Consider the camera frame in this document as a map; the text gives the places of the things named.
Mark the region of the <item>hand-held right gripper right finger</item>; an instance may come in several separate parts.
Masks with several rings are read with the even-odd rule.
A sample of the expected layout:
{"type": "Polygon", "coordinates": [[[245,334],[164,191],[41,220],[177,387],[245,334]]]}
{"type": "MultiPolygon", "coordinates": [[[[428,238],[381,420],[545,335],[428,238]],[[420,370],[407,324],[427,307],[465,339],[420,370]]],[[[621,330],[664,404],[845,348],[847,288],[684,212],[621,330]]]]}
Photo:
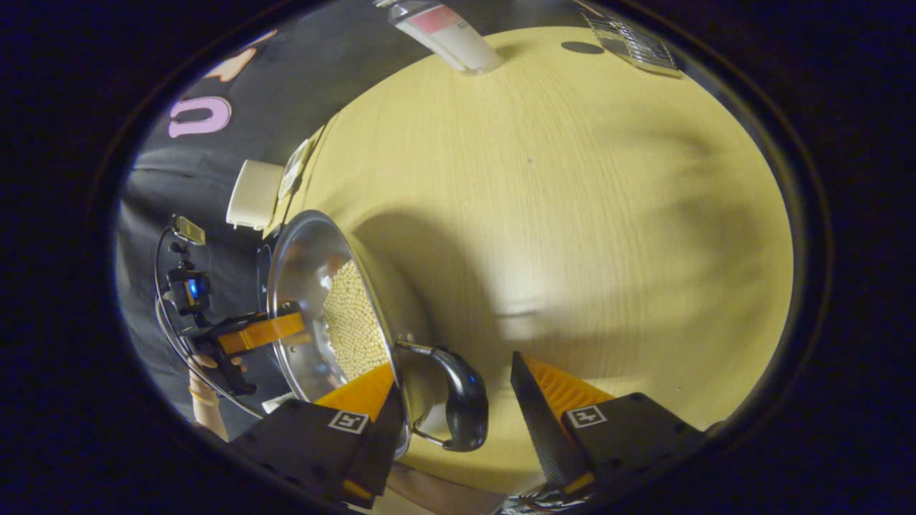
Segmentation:
{"type": "Polygon", "coordinates": [[[644,393],[615,397],[520,352],[510,383],[546,485],[562,498],[619,498],[706,443],[703,431],[644,393]]]}

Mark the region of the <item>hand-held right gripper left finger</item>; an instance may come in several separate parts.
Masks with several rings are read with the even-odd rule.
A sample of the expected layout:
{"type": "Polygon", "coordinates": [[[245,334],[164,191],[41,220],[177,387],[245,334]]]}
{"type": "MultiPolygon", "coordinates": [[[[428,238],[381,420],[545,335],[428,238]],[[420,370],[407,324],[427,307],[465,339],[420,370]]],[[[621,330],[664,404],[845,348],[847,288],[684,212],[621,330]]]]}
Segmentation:
{"type": "Polygon", "coordinates": [[[230,446],[308,495],[369,509],[385,492],[403,420],[393,368],[383,364],[315,402],[283,402],[230,446]]]}

